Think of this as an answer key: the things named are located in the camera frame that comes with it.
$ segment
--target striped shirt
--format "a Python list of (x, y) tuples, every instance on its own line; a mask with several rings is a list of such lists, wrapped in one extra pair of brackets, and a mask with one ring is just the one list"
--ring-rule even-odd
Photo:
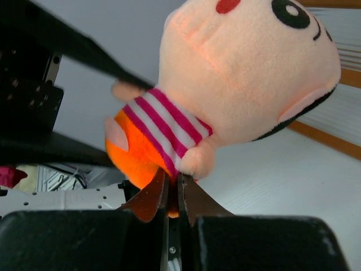
[(156, 88), (129, 102), (123, 111), (160, 153), (173, 177), (187, 150), (213, 134), (210, 126)]

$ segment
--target doll head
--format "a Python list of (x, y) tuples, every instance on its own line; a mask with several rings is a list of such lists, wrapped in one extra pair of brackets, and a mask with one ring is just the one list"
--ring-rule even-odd
[(277, 132), (340, 76), (330, 34), (296, 1), (188, 0), (164, 26), (158, 87), (220, 146)]

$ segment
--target plush toy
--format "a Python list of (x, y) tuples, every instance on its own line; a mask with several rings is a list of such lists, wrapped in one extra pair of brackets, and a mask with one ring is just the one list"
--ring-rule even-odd
[(217, 148), (285, 128), (340, 76), (331, 36), (296, 1), (189, 0), (166, 20), (157, 86), (113, 86), (126, 106), (105, 120), (106, 150), (140, 189), (158, 167), (201, 179)]

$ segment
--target doll arm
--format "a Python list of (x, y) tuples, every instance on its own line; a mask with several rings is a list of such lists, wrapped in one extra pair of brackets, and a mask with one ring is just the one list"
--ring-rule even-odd
[(185, 153), (180, 161), (179, 171), (197, 180), (207, 177), (215, 165), (215, 150), (212, 136), (203, 139)]
[(125, 82), (118, 81), (112, 86), (113, 96), (125, 103), (135, 99), (138, 96), (141, 96), (144, 92), (144, 89)]

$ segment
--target black eye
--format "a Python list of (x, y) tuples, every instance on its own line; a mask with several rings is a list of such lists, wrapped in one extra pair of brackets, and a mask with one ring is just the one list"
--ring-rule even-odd
[(306, 11), (290, 0), (272, 0), (272, 10), (276, 17), (289, 27), (305, 29), (311, 23)]

